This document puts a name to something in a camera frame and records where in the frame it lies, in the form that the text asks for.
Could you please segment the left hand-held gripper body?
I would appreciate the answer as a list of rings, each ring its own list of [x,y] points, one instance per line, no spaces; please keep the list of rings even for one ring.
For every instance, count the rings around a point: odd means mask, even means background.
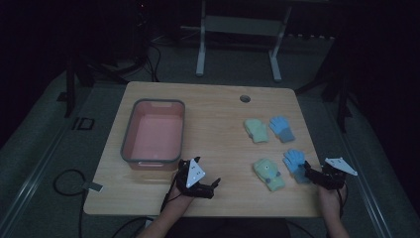
[[[176,186],[186,196],[211,199],[214,189],[200,181],[206,176],[198,163],[192,160],[180,160],[176,174]]]

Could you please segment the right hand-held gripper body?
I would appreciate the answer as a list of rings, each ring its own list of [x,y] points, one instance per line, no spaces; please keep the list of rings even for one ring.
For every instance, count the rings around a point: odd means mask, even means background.
[[[326,158],[318,184],[328,190],[341,189],[346,182],[347,175],[356,177],[358,172],[343,158]]]

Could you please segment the blue glove with grey cuff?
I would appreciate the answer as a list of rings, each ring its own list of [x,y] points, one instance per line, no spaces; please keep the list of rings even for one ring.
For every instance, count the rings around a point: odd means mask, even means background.
[[[269,128],[282,143],[295,140],[288,121],[282,116],[272,117],[269,120]]]
[[[285,152],[283,162],[297,183],[309,183],[305,175],[305,155],[302,151],[290,149]]]

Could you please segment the pink bin with grey rim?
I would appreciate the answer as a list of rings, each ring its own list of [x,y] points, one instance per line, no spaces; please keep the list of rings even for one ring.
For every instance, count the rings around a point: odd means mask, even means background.
[[[185,105],[176,99],[135,102],[121,147],[132,170],[174,171],[182,152]]]

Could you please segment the person's right hand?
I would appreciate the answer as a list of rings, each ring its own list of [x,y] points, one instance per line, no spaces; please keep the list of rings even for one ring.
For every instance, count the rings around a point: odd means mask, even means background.
[[[327,211],[338,211],[344,207],[348,196],[346,186],[338,190],[328,190],[323,186],[318,186],[319,206],[322,214]]]

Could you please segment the person's left hand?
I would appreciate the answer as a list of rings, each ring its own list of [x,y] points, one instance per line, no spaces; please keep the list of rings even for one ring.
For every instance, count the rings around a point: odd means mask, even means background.
[[[174,188],[169,194],[165,210],[183,214],[193,200],[193,197],[183,195],[177,188]]]

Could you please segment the plain green mitten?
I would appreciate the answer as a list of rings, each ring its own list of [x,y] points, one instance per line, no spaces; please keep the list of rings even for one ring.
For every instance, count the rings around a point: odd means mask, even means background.
[[[246,119],[244,126],[254,143],[265,143],[268,141],[266,125],[260,119]]]

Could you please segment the black metal stand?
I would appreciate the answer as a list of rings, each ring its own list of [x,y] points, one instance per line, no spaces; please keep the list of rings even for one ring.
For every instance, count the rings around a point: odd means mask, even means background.
[[[119,84],[128,83],[128,80],[106,68],[92,57],[81,53],[69,55],[65,64],[65,91],[57,98],[58,101],[64,102],[66,105],[65,118],[69,118],[75,108],[75,77],[78,76],[83,86],[92,87],[95,83],[93,76],[88,71],[90,66]]]
[[[298,95],[321,84],[326,84],[321,93],[321,98],[324,102],[333,102],[335,99],[338,99],[336,121],[343,133],[347,132],[346,118],[352,116],[347,107],[350,83],[348,62],[345,41],[340,37],[336,37],[314,79],[294,90],[295,94]]]

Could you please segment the white metal stand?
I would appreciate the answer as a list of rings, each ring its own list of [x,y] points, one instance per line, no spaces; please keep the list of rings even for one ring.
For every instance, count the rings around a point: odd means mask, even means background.
[[[277,60],[280,45],[285,35],[285,30],[291,15],[291,6],[286,6],[280,20],[252,19],[242,17],[218,16],[207,14],[207,2],[200,0],[200,26],[199,48],[196,62],[195,75],[204,75],[206,60],[206,33],[226,33],[249,36],[275,37],[274,46],[267,52],[273,80],[282,81],[282,76]]]

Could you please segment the black rectangular floor frame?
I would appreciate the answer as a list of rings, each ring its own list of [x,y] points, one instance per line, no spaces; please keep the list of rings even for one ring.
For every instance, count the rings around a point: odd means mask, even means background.
[[[72,130],[89,131],[92,130],[95,125],[93,118],[77,117],[72,124]]]

